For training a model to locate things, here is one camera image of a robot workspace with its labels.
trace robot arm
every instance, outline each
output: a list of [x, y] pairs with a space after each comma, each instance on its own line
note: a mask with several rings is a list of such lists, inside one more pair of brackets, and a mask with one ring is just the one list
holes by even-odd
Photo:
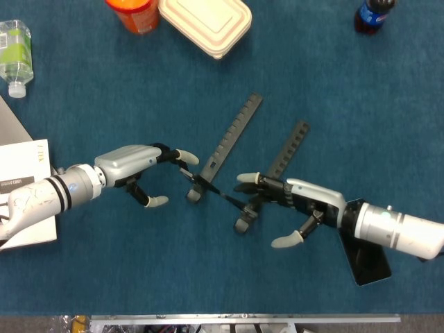
[[342, 194], [298, 179], [281, 182], [260, 173], [244, 173], [236, 190], [259, 194], [264, 202], [278, 203], [309, 216], [299, 230], [275, 239], [274, 248], [302, 243], [318, 225], [345, 230], [358, 239], [433, 259], [444, 246], [444, 225], [393, 212], [357, 200], [347, 203]]
[[166, 196], [150, 197], [138, 187], [142, 172], [162, 162], [186, 168], [187, 163], [198, 164], [199, 160], [186, 151], [170, 151], [155, 144], [125, 146], [96, 157], [94, 162], [94, 166], [75, 165], [64, 173], [12, 191], [8, 220], [0, 223], [0, 246], [25, 228], [100, 196], [104, 187], [126, 187], [145, 207], [163, 205], [168, 202]]

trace plastic container lid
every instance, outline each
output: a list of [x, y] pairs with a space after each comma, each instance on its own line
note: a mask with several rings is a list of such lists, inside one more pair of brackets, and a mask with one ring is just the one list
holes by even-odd
[[251, 26], [240, 0], [160, 0], [160, 14], [215, 59], [221, 59]]
[[26, 87], [20, 82], [11, 82], [9, 84], [9, 96], [14, 99], [22, 99], [26, 96]]

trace bottle cap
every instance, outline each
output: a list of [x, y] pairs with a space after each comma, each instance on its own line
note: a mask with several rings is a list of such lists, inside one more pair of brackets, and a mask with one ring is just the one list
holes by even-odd
[[20, 82], [11, 82], [9, 84], [9, 96], [15, 99], [22, 99], [26, 96], [26, 87]]

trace green bottle label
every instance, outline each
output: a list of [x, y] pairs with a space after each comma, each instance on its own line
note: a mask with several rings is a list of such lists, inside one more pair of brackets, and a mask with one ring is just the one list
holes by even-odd
[[31, 58], [31, 39], [19, 29], [0, 33], [0, 64], [21, 62], [33, 67]]

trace white robot forearm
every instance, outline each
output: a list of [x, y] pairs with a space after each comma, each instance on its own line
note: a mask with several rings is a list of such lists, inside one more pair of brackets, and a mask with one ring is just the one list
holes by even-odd
[[0, 224], [0, 242], [27, 227], [100, 195], [102, 184], [95, 170], [81, 164], [12, 191], [8, 197], [9, 221]]

